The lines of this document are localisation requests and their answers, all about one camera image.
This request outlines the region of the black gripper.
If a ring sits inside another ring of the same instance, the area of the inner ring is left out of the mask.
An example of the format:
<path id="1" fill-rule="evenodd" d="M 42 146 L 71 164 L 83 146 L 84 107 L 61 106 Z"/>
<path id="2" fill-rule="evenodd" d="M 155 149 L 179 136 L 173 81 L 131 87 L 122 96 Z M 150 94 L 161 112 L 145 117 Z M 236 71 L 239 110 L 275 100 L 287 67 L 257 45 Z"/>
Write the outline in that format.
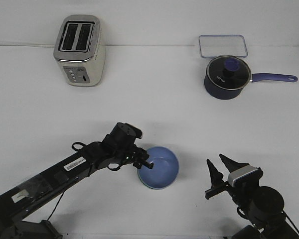
<path id="1" fill-rule="evenodd" d="M 123 122 L 117 123 L 101 142 L 101 148 L 106 153 L 101 167 L 109 167 L 110 164 L 117 164 L 119 167 L 133 164 L 134 167 L 153 168 L 154 164 L 147 162 L 147 151 L 135 145 L 136 139 L 133 129 Z"/>
<path id="2" fill-rule="evenodd" d="M 223 154 L 219 154 L 219 157 L 230 173 L 249 165 L 249 163 L 236 162 Z M 239 205 L 241 202 L 239 199 L 241 189 L 232 187 L 228 182 L 224 182 L 223 174 L 217 170 L 209 159 L 207 159 L 206 162 L 210 173 L 211 188 L 205 191 L 205 199 L 209 200 L 210 198 L 226 191 L 230 195 L 234 204 Z"/>

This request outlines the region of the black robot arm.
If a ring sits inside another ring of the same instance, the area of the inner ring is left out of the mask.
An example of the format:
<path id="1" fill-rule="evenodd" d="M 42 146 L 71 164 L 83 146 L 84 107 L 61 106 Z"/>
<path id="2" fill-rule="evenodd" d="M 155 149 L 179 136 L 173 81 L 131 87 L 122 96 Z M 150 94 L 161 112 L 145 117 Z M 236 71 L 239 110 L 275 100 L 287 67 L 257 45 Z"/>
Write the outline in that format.
<path id="1" fill-rule="evenodd" d="M 260 186 L 263 176 L 260 167 L 236 162 L 220 154 L 221 161 L 230 172 L 227 181 L 214 164 L 207 159 L 211 188 L 205 198 L 228 192 L 237 205 L 237 213 L 250 224 L 234 235 L 234 239 L 299 239 L 299 230 L 284 211 L 282 195 L 272 187 Z"/>
<path id="2" fill-rule="evenodd" d="M 119 122 L 102 141 L 73 143 L 73 155 L 1 194 L 0 239 L 62 238 L 49 220 L 33 223 L 24 218 L 110 164 L 117 164 L 116 171 L 127 164 L 152 169 L 153 164 L 147 162 L 147 152 L 135 145 L 135 140 L 142 136 L 140 129 Z"/>

